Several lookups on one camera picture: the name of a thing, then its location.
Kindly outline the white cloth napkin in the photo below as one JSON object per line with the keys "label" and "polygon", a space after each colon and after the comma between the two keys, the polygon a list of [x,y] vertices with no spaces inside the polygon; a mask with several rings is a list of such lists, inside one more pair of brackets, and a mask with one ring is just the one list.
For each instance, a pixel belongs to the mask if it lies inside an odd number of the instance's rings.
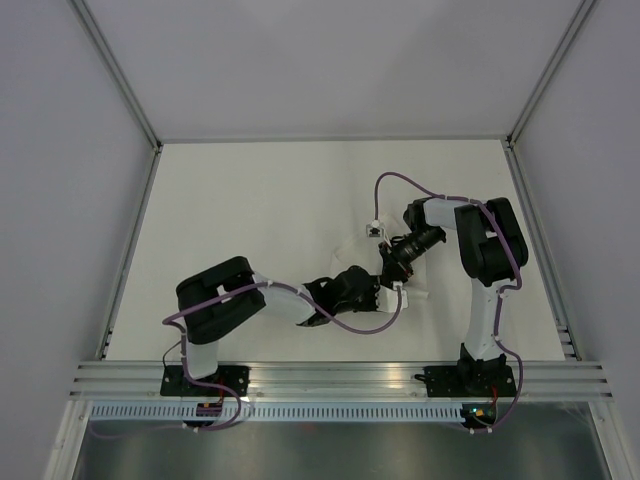
{"label": "white cloth napkin", "polygon": [[[381,223],[389,237],[409,232],[404,222],[395,215],[383,213]],[[378,238],[369,238],[365,233],[351,235],[333,250],[330,261],[330,275],[335,277],[348,267],[358,265],[370,274],[378,274],[382,269],[382,259],[378,253]],[[430,296],[427,281],[427,260],[424,256],[412,263],[414,275],[405,285],[410,300],[427,300]]]}

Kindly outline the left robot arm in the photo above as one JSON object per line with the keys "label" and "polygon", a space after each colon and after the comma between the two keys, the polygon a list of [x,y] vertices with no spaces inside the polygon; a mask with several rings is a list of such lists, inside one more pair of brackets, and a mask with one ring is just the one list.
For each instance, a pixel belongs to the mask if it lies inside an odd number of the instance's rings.
{"label": "left robot arm", "polygon": [[379,291],[378,278],[359,266],[293,290],[276,287],[243,256],[195,274],[176,287],[178,309],[185,314],[183,383],[195,395],[212,393],[218,384],[220,340],[256,315],[301,327],[323,326],[345,312],[376,311]]}

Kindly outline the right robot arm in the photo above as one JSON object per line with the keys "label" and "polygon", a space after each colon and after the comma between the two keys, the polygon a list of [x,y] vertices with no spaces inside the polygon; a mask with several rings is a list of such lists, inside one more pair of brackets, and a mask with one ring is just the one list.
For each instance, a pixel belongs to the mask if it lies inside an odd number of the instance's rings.
{"label": "right robot arm", "polygon": [[461,264],[472,286],[469,328],[461,344],[456,381],[463,392],[478,395],[493,381],[489,366],[506,360],[499,340],[502,306],[506,293],[521,287],[520,269],[529,259],[512,205],[504,197],[485,203],[424,198],[409,204],[403,219],[410,233],[379,245],[380,284],[392,288],[406,283],[413,275],[412,263],[444,242],[448,230],[456,233]]}

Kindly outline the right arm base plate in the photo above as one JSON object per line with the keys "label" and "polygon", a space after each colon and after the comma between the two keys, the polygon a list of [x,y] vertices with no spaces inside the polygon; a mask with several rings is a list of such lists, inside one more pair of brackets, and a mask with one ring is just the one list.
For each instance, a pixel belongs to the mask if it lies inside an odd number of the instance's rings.
{"label": "right arm base plate", "polygon": [[455,365],[426,366],[413,378],[429,398],[513,398],[516,382],[506,355],[474,360],[465,352]]}

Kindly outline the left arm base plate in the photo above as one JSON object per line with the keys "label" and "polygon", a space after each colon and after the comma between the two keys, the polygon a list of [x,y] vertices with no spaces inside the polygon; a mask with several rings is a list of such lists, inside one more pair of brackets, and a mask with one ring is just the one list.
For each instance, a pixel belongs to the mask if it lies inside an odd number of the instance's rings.
{"label": "left arm base plate", "polygon": [[164,368],[160,386],[162,397],[220,397],[230,396],[233,391],[244,397],[249,386],[250,369],[244,365],[222,365],[211,376],[189,381],[179,365]]}

